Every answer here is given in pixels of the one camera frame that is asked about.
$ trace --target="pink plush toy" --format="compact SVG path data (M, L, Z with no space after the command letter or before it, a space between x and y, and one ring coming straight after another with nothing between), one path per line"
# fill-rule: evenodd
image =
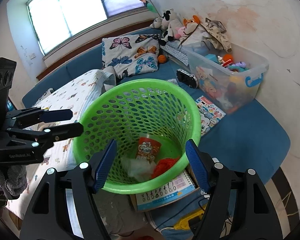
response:
M176 28L176 31L178 32L177 34L174 35L174 38L176 40L179 40L182 36L185 36L186 33L185 33L185 30L186 30L187 27L181 27L181 28Z

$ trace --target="butterfly pillow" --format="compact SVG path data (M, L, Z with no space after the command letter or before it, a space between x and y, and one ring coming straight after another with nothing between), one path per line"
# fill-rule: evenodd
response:
M119 79L158 70L159 36L124 35L102 39L102 64Z

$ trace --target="white blanket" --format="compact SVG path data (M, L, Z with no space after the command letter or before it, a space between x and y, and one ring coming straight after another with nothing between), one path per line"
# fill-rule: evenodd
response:
M79 121L87 107L101 95L104 82L109 84L109 80L110 82L113 80L114 83L114 75L104 73L101 70L90 70L72 80L36 105L49 110L71 109L73 112L72 119L49 124L39 123L30 129L42 130L46 127ZM72 153L72 143L72 138L56 142L54 147L44 154L43 163L31 164L26 167L28 187L18 199L8 201L7 208L11 212L21 219L24 218L33 193L48 168L53 167L57 171L64 171L76 166Z

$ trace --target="green plastic basket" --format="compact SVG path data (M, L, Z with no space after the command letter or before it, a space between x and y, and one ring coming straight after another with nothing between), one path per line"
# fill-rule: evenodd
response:
M156 189L178 176L188 165L185 143L201 137L201 119L195 101L182 88L162 80L141 79L116 86L96 99L80 119L84 133L74 139L77 163L86 162L117 141L117 156L104 190L136 194ZM180 157L167 172L138 183L121 166L124 154L135 156L140 133L162 138L157 159Z

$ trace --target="basket rim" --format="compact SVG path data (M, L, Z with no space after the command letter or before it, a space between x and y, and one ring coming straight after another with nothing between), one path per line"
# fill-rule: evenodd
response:
M194 101L194 99L181 87L176 86L175 84L165 81L165 80L159 80L159 79L137 79L137 80L132 80L128 81L126 83L120 84L107 92L105 92L103 95L98 97L88 108L87 110L83 113L83 115L80 118L80 121L83 119L86 119L86 115L90 112L91 109L94 108L96 104L98 104L99 101L103 101L104 98L109 98L117 94L117 91L124 90L125 87L129 87L132 84L137 83L140 87L142 87L144 84L145 88L152 87L155 84L160 84L161 87L167 87L169 91L174 90L175 94L178 95L178 98L182 98L182 102L185 103L187 102L187 108L189 113L192 115L193 118L193 129L192 133L189 137L189 139L193 139L193 141L196 143L196 145L199 144L200 138L201 138L201 117L200 113L198 111L197 105ZM77 152L78 149L78 141L79 137L74 138L73 141L73 152ZM164 174L148 180L146 182L138 183L138 184L125 184L125 185L119 185L116 183L113 183L111 181L106 181L103 189L112 192L112 193L117 193L117 194L138 194L138 193L143 193L147 192L150 190L154 190L158 187L161 186L161 181L170 181L174 179L176 176L178 176L183 169L186 168L186 166L189 164L188 158L185 154L185 152L182 154L178 162L168 171L166 171Z

